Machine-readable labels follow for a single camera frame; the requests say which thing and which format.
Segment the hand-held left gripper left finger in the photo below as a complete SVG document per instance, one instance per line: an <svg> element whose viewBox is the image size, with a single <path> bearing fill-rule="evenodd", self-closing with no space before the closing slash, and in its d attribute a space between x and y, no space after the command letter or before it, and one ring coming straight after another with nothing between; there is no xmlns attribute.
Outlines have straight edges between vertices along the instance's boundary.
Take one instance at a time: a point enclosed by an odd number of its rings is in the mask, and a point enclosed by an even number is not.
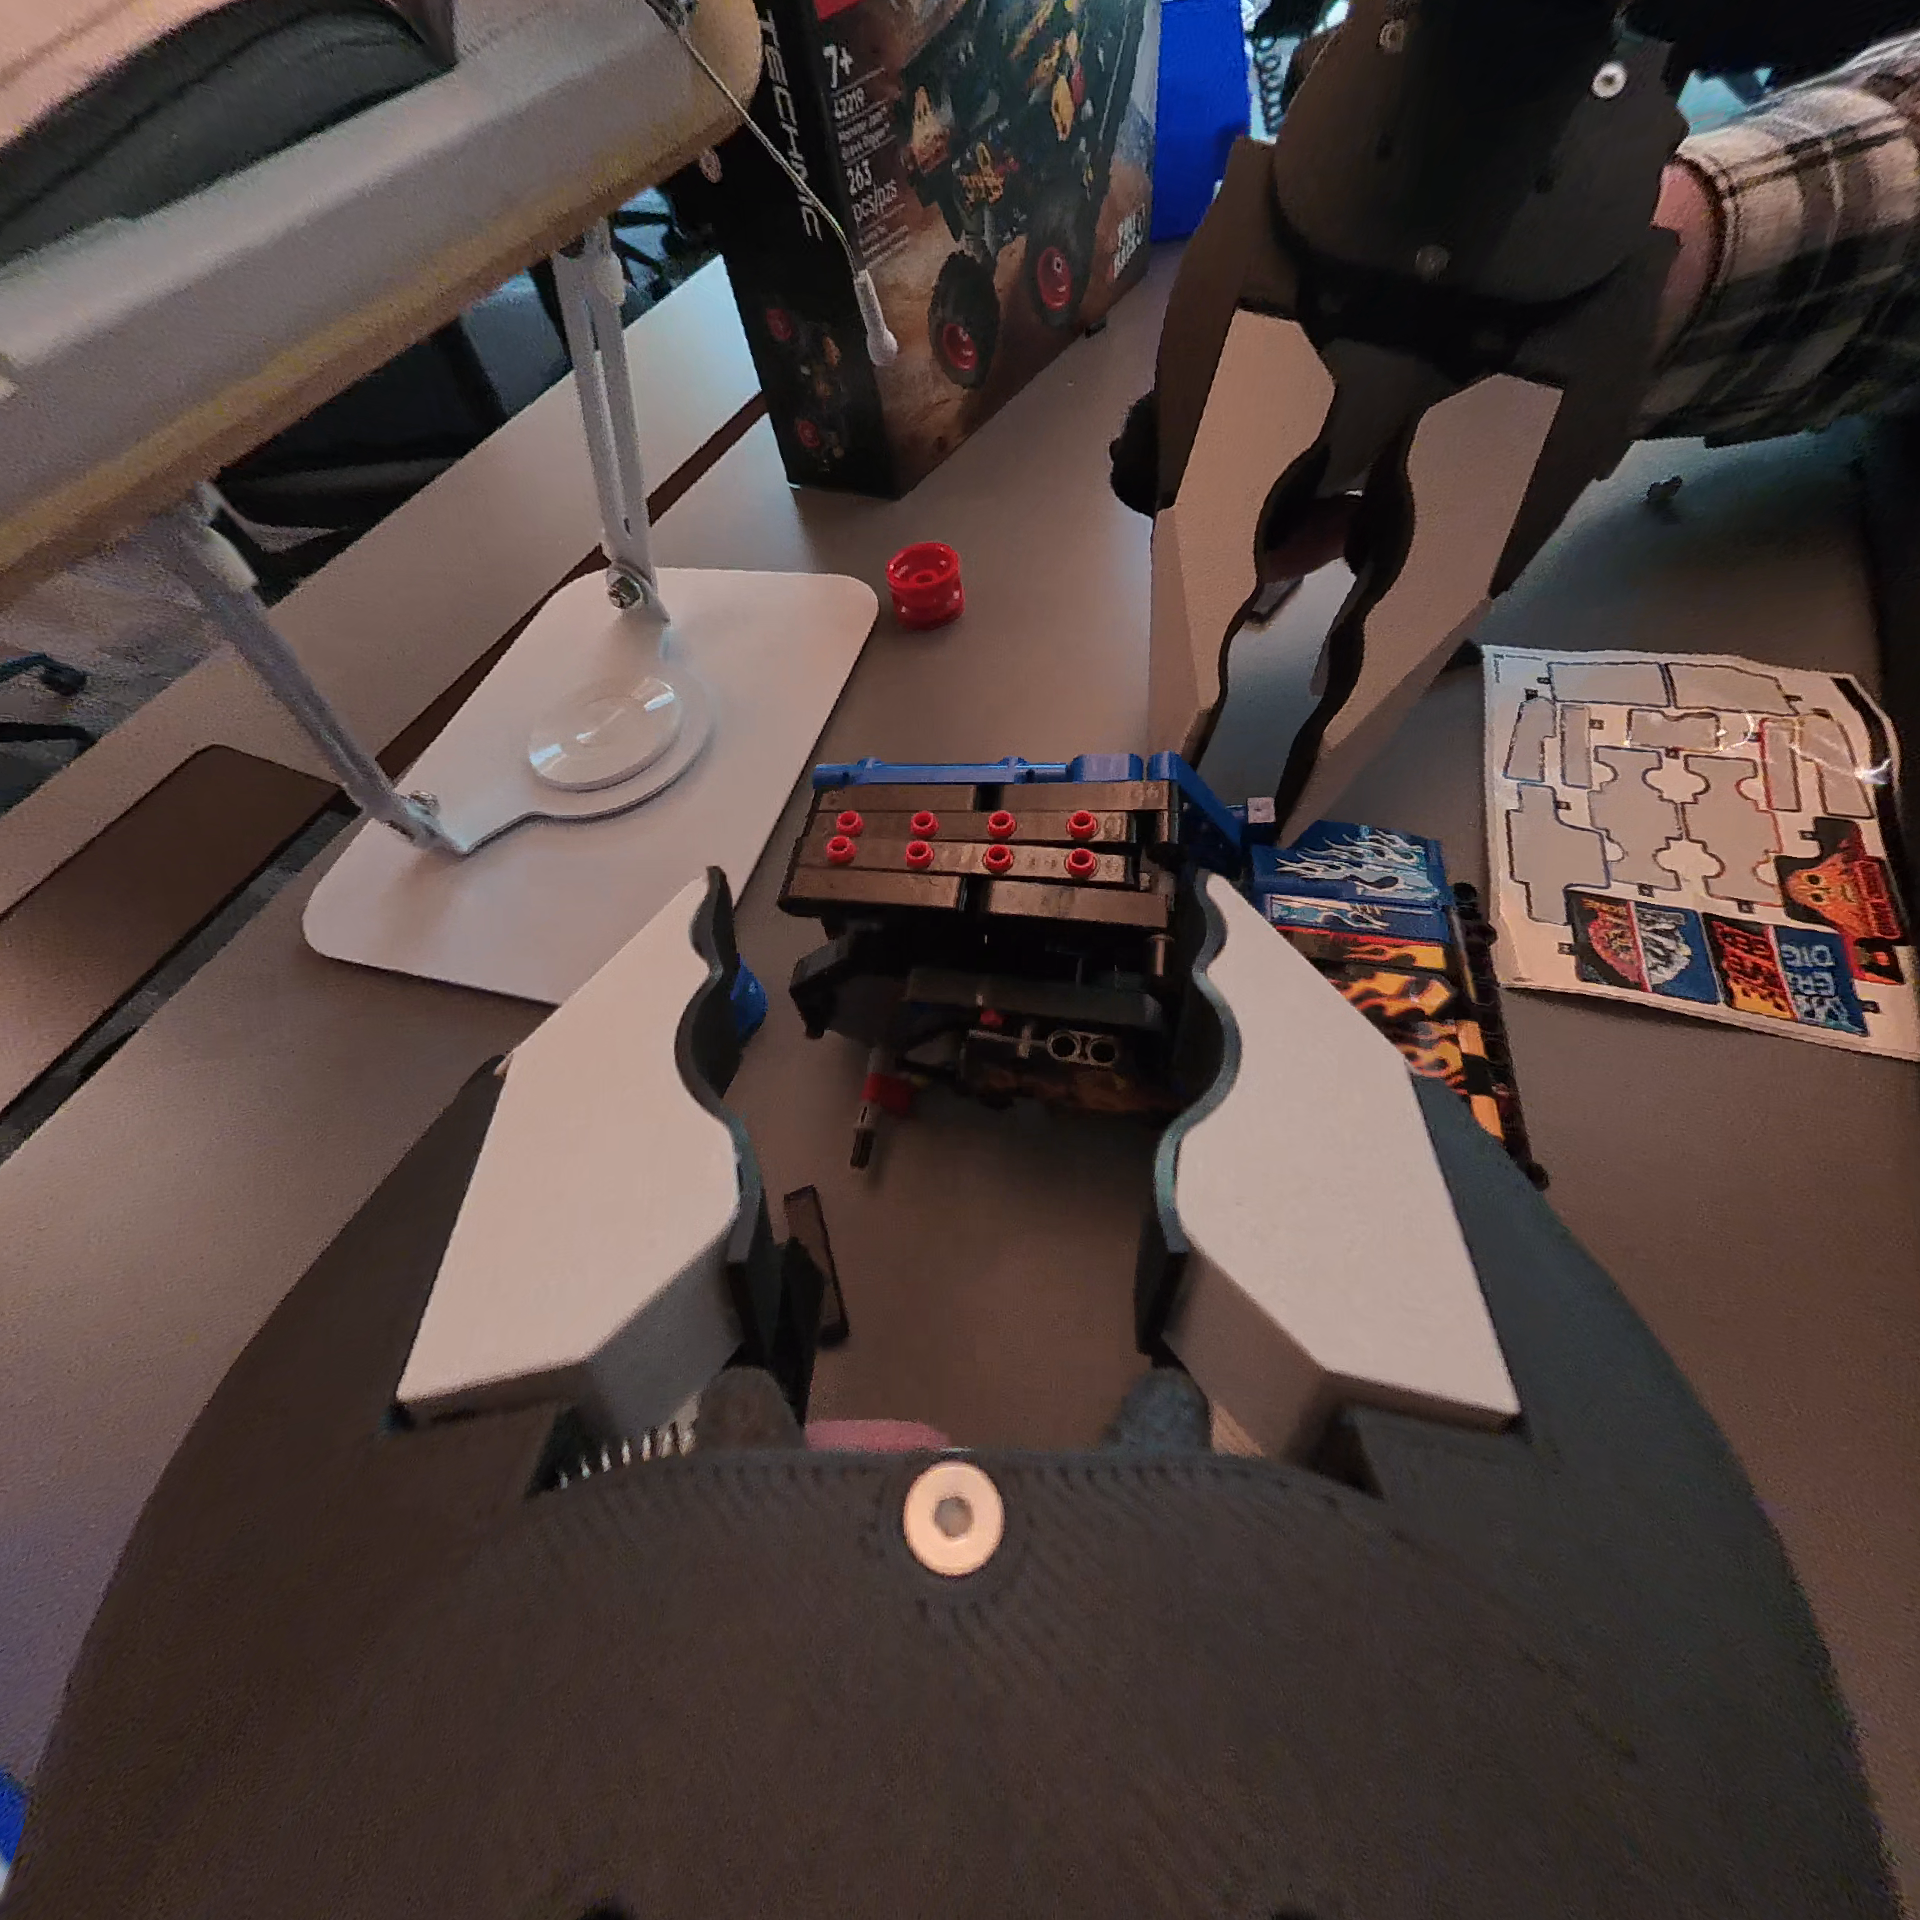
<svg viewBox="0 0 1920 1920"><path fill-rule="evenodd" d="M738 973L708 871L513 1050L398 1379L410 1417L556 1403L641 1439L733 1363L809 1417L826 1284L726 1107Z"/></svg>

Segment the beige flat panel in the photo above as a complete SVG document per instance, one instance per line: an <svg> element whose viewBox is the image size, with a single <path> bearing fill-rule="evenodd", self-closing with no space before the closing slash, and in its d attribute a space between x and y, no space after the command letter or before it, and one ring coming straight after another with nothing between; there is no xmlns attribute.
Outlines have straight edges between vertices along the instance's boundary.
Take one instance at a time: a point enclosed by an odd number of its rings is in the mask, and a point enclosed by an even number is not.
<svg viewBox="0 0 1920 1920"><path fill-rule="evenodd" d="M3 266L3 598L725 142L748 4L456 4L451 64Z"/></svg>

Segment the blue storage bin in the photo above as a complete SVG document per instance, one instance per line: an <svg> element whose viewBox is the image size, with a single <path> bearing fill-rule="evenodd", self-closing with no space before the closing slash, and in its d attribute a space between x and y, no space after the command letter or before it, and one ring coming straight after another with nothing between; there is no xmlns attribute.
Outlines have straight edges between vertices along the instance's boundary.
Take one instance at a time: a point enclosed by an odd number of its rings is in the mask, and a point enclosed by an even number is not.
<svg viewBox="0 0 1920 1920"><path fill-rule="evenodd" d="M1200 230L1248 123L1238 4L1161 4L1149 224L1156 245Z"/></svg>

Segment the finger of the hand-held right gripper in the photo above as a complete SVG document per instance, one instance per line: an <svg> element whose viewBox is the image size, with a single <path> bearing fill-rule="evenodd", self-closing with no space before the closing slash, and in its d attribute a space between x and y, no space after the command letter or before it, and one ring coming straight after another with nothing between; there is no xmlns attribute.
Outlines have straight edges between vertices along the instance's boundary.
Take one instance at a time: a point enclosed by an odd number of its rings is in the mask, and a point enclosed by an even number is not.
<svg viewBox="0 0 1920 1920"><path fill-rule="evenodd" d="M1290 591L1337 553L1353 502L1320 497L1270 529L1287 470L1320 452L1334 382L1307 331L1238 310L1174 499L1152 518L1149 743L1200 766L1229 697L1241 629L1263 632Z"/></svg>
<svg viewBox="0 0 1920 1920"><path fill-rule="evenodd" d="M1431 408L1361 497L1358 571L1326 649L1275 810L1330 810L1492 600L1564 393L1506 373Z"/></svg>

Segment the black office chair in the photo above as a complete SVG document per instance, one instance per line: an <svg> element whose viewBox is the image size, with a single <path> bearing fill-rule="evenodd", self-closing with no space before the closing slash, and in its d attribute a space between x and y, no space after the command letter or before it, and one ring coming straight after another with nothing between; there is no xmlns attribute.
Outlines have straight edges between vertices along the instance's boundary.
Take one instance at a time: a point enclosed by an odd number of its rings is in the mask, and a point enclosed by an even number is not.
<svg viewBox="0 0 1920 1920"><path fill-rule="evenodd" d="M718 252L718 171L704 158L615 217L652 473L755 393ZM219 526L276 603L568 377L557 288L535 266L231 463L215 479Z"/></svg>

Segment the brick-built toy truck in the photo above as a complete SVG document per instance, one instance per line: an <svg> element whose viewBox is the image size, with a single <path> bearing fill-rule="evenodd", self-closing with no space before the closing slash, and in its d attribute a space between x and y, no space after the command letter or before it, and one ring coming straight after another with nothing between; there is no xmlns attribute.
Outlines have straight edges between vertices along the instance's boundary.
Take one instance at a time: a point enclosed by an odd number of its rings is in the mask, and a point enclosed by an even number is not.
<svg viewBox="0 0 1920 1920"><path fill-rule="evenodd" d="M811 1040L867 1054L851 1164L945 1089L1166 1122L1200 1096L1186 895L1241 890L1406 1068L1548 1186L1494 986L1494 931L1432 840L1222 803L1174 753L846 763L811 774L781 911L823 944L789 981Z"/></svg>

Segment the sticker sheet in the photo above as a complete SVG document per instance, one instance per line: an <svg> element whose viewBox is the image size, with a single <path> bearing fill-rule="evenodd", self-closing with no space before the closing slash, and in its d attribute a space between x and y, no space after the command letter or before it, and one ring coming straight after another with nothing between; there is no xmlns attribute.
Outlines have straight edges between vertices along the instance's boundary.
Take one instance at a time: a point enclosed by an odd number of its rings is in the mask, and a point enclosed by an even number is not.
<svg viewBox="0 0 1920 1920"><path fill-rule="evenodd" d="M1482 651L1502 986L1918 1061L1898 749L1854 675Z"/></svg>

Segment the red wheel rim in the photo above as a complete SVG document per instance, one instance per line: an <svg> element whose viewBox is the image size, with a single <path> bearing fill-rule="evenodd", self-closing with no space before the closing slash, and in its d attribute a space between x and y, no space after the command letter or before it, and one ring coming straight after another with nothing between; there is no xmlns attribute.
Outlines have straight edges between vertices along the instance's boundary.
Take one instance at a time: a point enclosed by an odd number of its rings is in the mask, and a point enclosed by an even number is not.
<svg viewBox="0 0 1920 1920"><path fill-rule="evenodd" d="M899 629L928 632L964 615L961 558L948 543L908 543L884 569Z"/></svg>

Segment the white stand with base plate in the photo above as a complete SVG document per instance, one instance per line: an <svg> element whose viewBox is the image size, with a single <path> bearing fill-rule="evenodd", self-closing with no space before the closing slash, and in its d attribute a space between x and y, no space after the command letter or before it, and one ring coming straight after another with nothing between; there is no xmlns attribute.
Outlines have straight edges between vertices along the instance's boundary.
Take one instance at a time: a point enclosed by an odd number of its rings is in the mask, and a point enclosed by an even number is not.
<svg viewBox="0 0 1920 1920"><path fill-rule="evenodd" d="M312 951L541 1004L573 996L688 881L725 871L742 888L879 617L874 588L843 573L656 564L611 224L551 272L611 560L531 617L407 780L387 780L321 697L209 508L150 523L150 545L367 818L308 901ZM601 793L535 780L531 726L626 675L685 695L680 740Z"/></svg>

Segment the clear round disc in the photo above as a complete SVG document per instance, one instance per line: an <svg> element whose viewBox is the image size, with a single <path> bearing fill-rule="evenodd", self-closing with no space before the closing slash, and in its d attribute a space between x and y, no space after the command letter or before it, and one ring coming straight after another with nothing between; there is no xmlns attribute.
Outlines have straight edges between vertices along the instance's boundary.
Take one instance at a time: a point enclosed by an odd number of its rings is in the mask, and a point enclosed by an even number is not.
<svg viewBox="0 0 1920 1920"><path fill-rule="evenodd" d="M557 793L624 787L680 740L685 718L685 695L661 675L597 680L531 726L527 766Z"/></svg>

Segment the black toy set box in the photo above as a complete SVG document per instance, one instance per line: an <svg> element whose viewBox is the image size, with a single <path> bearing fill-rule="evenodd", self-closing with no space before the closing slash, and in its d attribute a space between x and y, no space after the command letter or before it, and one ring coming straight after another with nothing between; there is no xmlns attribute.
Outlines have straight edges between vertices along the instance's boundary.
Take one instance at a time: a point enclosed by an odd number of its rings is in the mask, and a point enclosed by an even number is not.
<svg viewBox="0 0 1920 1920"><path fill-rule="evenodd" d="M759 4L718 250L794 486L902 497L1145 277L1160 4Z"/></svg>

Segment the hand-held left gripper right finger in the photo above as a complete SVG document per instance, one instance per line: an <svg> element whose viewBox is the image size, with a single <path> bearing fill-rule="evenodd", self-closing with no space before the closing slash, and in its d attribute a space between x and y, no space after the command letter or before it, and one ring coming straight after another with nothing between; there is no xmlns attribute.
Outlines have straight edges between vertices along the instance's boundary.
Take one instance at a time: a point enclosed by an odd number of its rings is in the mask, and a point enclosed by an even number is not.
<svg viewBox="0 0 1920 1920"><path fill-rule="evenodd" d="M1222 1068L1156 1156L1168 1349L1267 1457L1304 1462L1341 1410L1509 1428L1522 1403L1406 1061L1227 878L1195 902Z"/></svg>

